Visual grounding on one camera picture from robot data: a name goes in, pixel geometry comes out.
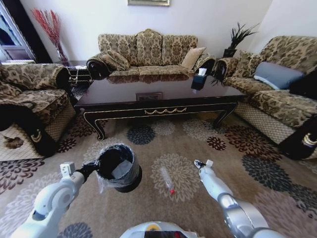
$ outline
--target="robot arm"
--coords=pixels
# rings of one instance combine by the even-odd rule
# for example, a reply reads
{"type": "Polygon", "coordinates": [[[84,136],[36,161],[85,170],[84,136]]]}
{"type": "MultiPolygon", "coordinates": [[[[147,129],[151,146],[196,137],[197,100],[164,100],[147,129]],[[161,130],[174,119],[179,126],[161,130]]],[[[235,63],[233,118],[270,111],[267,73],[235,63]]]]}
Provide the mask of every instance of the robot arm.
{"type": "Polygon", "coordinates": [[[211,169],[213,162],[206,164],[195,160],[199,176],[209,195],[222,207],[224,222],[237,238],[284,238],[271,230],[262,214],[251,203],[236,199],[228,186],[211,169]]]}
{"type": "Polygon", "coordinates": [[[12,238],[56,238],[58,223],[77,197],[81,185],[87,179],[76,172],[73,162],[60,165],[62,179],[40,191],[30,216],[12,235],[12,238]]]}

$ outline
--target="throw pillow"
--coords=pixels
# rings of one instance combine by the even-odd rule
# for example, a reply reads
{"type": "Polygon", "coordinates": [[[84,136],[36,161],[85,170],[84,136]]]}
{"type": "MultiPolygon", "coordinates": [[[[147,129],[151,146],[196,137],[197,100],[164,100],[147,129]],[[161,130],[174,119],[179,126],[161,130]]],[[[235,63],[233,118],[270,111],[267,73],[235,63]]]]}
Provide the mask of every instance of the throw pillow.
{"type": "Polygon", "coordinates": [[[109,50],[109,51],[107,51],[107,53],[110,55],[110,57],[115,62],[117,62],[119,65],[121,65],[125,70],[128,70],[130,68],[129,61],[124,56],[119,54],[118,52],[109,50]]]}
{"type": "Polygon", "coordinates": [[[258,65],[264,58],[254,53],[242,53],[236,71],[232,77],[248,78],[253,77],[258,65]]]}
{"type": "Polygon", "coordinates": [[[288,89],[292,82],[299,80],[303,76],[302,72],[292,68],[275,63],[262,62],[257,67],[254,78],[274,89],[288,89]]]}
{"type": "Polygon", "coordinates": [[[102,60],[110,66],[113,70],[118,70],[118,71],[125,71],[126,69],[122,67],[120,64],[118,64],[116,61],[114,61],[109,54],[105,54],[102,57],[102,60]]]}
{"type": "Polygon", "coordinates": [[[317,100],[317,69],[291,84],[289,92],[317,100]]]}
{"type": "Polygon", "coordinates": [[[202,55],[206,47],[203,48],[191,48],[185,56],[181,66],[189,69],[193,69],[198,58],[202,55]]]}

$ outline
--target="black trash can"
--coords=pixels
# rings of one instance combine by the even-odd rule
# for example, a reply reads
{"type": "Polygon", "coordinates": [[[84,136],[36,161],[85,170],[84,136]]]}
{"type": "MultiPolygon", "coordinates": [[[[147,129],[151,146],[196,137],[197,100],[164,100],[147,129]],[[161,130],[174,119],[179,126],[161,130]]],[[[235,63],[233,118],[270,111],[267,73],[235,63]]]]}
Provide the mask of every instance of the black trash can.
{"type": "Polygon", "coordinates": [[[119,192],[131,192],[142,179],[142,169],[131,148],[115,144],[100,152],[97,177],[101,192],[114,187],[119,192]]]}

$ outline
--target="coffee table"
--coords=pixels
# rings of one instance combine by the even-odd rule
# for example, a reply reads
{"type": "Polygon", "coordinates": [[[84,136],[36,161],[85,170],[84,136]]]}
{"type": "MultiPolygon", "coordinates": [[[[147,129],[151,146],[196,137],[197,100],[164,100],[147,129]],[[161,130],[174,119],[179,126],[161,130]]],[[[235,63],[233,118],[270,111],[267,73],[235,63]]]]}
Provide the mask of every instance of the coffee table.
{"type": "Polygon", "coordinates": [[[98,140],[106,138],[99,124],[100,120],[105,119],[221,112],[213,122],[213,126],[218,127],[246,95],[220,83],[211,85],[212,79],[208,76],[203,87],[202,84],[193,83],[193,78],[185,81],[117,84],[107,79],[95,80],[75,108],[84,110],[84,119],[97,132],[98,140]],[[161,93],[160,100],[153,100],[155,97],[152,97],[150,101],[137,101],[136,94],[157,92],[161,93]]]}

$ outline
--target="floral rug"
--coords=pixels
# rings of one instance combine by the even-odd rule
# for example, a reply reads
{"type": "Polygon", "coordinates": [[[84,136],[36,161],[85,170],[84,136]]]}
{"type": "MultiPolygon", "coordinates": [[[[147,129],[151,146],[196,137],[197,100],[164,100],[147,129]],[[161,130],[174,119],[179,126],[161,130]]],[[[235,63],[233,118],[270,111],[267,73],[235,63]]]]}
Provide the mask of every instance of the floral rug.
{"type": "Polygon", "coordinates": [[[292,161],[278,153],[263,135],[234,115],[221,128],[215,114],[103,121],[108,138],[96,133],[82,115],[47,159],[0,162],[0,237],[6,238],[32,210],[45,186],[60,180],[59,165],[95,158],[105,146],[129,145],[143,170],[130,193],[113,188],[100,194],[91,174],[59,223],[59,238],[118,238],[148,221],[178,224],[206,238],[232,237],[219,205],[200,182],[194,160],[214,161],[213,169],[237,198],[254,204],[269,226],[286,237],[317,235],[317,161],[292,161]],[[175,194],[164,185],[165,166],[175,194]]]}

